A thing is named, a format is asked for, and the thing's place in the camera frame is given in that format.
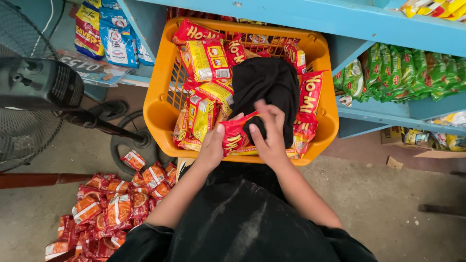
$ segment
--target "person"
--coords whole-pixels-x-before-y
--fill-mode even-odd
[[[263,100],[255,108],[267,139],[257,126],[249,129],[265,165],[221,161],[225,127],[219,124],[108,262],[377,261],[288,159],[285,114]]]

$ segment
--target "electric fan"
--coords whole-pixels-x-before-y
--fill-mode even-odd
[[[29,163],[50,144],[64,120],[113,135],[112,157],[128,174],[135,170],[120,160],[120,145],[135,149],[148,166],[156,162],[158,145],[147,128],[137,133],[124,129],[142,111],[115,126],[80,109],[81,77],[60,61],[39,29],[6,0],[0,0],[0,24],[0,172]]]

